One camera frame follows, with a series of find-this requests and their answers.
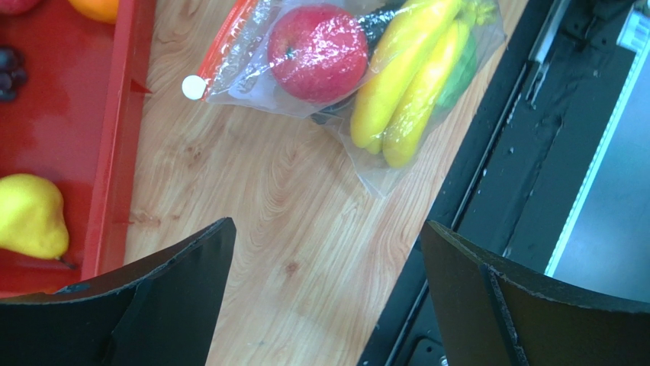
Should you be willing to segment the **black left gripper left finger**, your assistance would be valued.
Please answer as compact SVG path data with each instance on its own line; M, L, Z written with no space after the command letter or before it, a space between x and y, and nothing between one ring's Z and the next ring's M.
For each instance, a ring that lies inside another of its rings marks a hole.
M3 365L203 365L237 236L225 217L53 294L1 301Z

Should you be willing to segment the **clear zip top bag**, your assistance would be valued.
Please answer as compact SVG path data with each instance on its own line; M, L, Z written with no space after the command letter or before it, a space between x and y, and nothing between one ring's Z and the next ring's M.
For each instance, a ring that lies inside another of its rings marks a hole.
M496 1L238 1L182 92L326 127L385 196L504 40Z

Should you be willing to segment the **red apple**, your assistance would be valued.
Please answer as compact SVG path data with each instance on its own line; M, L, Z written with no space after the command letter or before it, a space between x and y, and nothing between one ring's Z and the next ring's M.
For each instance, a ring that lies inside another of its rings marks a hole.
M267 47L270 72L293 97L333 103L349 94L368 67L368 44L356 18L331 5L302 5L273 26Z

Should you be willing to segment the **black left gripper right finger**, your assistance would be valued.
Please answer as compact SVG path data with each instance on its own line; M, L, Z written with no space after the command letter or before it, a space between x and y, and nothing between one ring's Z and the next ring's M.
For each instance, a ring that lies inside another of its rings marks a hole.
M649 305L550 278L449 228L422 253L452 365L647 365Z

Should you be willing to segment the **yellow banana bunch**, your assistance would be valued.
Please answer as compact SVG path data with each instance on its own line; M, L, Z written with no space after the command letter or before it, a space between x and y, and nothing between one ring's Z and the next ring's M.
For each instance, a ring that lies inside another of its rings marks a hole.
M374 75L357 91L349 119L353 144L382 153L393 169L407 165L473 29L496 15L494 1L407 1L399 7L371 58Z

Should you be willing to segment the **green cabbage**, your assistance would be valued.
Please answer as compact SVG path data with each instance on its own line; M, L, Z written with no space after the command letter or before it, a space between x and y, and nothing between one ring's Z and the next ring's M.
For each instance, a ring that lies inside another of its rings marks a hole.
M471 84L478 69L476 49L475 37L470 33L460 59L452 70L436 103L438 109L451 110Z

